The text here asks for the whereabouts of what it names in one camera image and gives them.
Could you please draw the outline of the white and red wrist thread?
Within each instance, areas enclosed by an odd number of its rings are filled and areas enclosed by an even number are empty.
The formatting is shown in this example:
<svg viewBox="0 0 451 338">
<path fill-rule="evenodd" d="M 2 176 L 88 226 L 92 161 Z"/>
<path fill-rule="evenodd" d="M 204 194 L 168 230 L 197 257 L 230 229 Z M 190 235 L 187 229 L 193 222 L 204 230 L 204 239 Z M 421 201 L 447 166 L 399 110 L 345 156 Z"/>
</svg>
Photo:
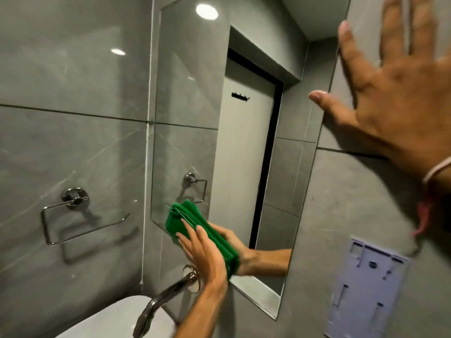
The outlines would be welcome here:
<svg viewBox="0 0 451 338">
<path fill-rule="evenodd" d="M 414 232 L 411 233 L 414 239 L 419 239 L 423 234 L 425 234 L 431 223 L 431 213 L 436 197 L 428 190 L 429 182 L 435 175 L 440 173 L 443 169 L 448 168 L 450 165 L 451 156 L 434 166 L 422 179 L 422 184 L 426 187 L 426 193 L 425 198 L 422 201 L 419 201 L 416 206 L 417 215 L 419 217 L 419 226 Z"/>
</svg>

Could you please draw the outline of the frameless wall mirror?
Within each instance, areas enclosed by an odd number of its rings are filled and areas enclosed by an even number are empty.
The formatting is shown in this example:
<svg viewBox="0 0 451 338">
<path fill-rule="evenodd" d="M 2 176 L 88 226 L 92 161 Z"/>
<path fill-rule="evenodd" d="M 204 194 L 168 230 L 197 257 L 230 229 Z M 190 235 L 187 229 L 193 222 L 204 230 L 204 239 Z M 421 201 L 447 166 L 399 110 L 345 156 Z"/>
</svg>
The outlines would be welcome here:
<svg viewBox="0 0 451 338">
<path fill-rule="evenodd" d="M 161 229 L 157 295 L 194 273 L 170 259 L 176 231 L 200 216 L 232 231 L 247 252 L 284 272 L 244 273 L 226 263 L 230 288 L 276 319 L 319 138 L 336 29 L 350 0 L 156 0 L 150 220 Z"/>
</svg>

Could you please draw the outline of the green cleaning cloth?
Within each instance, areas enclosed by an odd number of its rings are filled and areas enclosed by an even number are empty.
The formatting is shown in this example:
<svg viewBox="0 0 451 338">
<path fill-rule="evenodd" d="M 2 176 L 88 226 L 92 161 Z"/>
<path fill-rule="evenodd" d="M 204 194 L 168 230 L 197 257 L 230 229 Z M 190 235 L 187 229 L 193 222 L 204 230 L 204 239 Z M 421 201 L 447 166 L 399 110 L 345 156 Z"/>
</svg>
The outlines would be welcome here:
<svg viewBox="0 0 451 338">
<path fill-rule="evenodd" d="M 177 233 L 181 233 L 189 238 L 189 234 L 182 219 L 194 230 L 196 230 L 197 226 L 204 228 L 208 237 L 216 244 L 218 250 L 221 252 L 225 260 L 227 278 L 230 280 L 240 266 L 238 252 L 206 221 L 206 219 L 204 219 L 198 207 L 190 200 L 172 204 L 166 219 L 166 232 L 174 238 L 177 237 Z"/>
</svg>

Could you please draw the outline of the person's left hand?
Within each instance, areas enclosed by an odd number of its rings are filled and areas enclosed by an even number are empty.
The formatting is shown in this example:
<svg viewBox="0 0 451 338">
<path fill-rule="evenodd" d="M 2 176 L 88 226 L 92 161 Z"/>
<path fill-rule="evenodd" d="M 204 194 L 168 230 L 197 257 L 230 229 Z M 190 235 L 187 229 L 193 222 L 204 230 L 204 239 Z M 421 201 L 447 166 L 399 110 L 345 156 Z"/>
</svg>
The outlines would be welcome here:
<svg viewBox="0 0 451 338">
<path fill-rule="evenodd" d="M 208 281 L 227 279 L 227 270 L 225 260 L 215 245 L 214 250 L 203 250 L 196 235 L 196 230 L 190 227 L 185 220 L 182 219 L 184 226 L 189 234 L 189 240 L 193 246 L 193 259 L 189 259 L 200 273 L 204 285 Z"/>
</svg>

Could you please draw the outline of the white plastic wall bracket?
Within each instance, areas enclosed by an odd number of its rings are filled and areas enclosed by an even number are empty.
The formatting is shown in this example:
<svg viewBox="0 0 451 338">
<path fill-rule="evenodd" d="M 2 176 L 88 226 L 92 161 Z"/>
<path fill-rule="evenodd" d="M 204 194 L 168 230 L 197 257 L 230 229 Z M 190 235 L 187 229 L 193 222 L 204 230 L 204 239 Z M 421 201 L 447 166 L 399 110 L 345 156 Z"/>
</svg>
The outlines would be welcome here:
<svg viewBox="0 0 451 338">
<path fill-rule="evenodd" d="M 325 338 L 385 338 L 410 265 L 392 250 L 351 238 L 334 287 Z"/>
</svg>

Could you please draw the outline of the person's left forearm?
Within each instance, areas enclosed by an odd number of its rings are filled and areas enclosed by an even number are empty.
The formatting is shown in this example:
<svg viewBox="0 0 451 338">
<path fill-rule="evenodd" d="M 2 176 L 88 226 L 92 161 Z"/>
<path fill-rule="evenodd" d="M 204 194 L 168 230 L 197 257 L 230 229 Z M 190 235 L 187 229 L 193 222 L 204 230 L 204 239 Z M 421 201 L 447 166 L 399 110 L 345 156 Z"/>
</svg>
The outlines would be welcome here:
<svg viewBox="0 0 451 338">
<path fill-rule="evenodd" d="M 212 338 L 227 290 L 227 279 L 208 281 L 173 338 Z"/>
</svg>

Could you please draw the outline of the person's right hand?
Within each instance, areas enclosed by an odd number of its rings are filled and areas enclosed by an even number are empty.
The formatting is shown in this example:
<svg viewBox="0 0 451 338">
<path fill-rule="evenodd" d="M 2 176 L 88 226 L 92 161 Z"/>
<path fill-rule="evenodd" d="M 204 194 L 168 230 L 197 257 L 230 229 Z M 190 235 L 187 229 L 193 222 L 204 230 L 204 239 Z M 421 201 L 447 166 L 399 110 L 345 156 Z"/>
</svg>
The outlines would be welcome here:
<svg viewBox="0 0 451 338">
<path fill-rule="evenodd" d="M 349 130 L 400 170 L 421 180 L 451 156 L 451 49 L 435 59 L 433 0 L 410 0 L 405 67 L 373 66 L 351 27 L 338 28 L 341 61 L 357 101 L 359 130 Z"/>
</svg>

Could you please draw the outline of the white ceramic sink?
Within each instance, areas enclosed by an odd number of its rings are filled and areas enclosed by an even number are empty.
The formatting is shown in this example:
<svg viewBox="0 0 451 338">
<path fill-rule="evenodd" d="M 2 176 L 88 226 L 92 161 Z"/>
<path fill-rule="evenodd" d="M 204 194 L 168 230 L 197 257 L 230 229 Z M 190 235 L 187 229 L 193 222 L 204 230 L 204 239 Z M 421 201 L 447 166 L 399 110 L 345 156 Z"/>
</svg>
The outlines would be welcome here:
<svg viewBox="0 0 451 338">
<path fill-rule="evenodd" d="M 133 338 L 139 315 L 151 298 L 143 295 L 129 296 L 90 316 L 55 338 Z M 172 338 L 176 324 L 160 308 L 143 338 Z"/>
</svg>

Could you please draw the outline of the person's right forearm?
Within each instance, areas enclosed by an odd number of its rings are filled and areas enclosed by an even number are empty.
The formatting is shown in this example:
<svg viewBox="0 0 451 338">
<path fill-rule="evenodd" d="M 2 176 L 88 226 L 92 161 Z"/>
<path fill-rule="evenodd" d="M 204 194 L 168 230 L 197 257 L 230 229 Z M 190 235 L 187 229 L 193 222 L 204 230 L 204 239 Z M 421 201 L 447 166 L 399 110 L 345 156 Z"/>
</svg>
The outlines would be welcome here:
<svg viewBox="0 0 451 338">
<path fill-rule="evenodd" d="M 443 225 L 451 227 L 451 161 L 431 175 L 426 187 L 434 207 L 442 216 Z"/>
</svg>

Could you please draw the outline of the chrome curved faucet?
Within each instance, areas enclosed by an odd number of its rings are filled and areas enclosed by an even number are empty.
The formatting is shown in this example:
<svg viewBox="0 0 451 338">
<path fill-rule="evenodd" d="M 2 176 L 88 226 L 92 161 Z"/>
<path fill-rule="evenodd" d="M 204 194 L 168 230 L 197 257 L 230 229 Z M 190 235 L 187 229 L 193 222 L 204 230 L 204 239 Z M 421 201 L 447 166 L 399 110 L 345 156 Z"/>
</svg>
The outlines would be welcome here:
<svg viewBox="0 0 451 338">
<path fill-rule="evenodd" d="M 198 293 L 201 289 L 200 274 L 193 265 L 183 268 L 183 278 L 152 298 L 139 315 L 133 330 L 133 338 L 143 338 L 150 330 L 151 323 L 158 309 L 180 293 L 189 290 Z"/>
</svg>

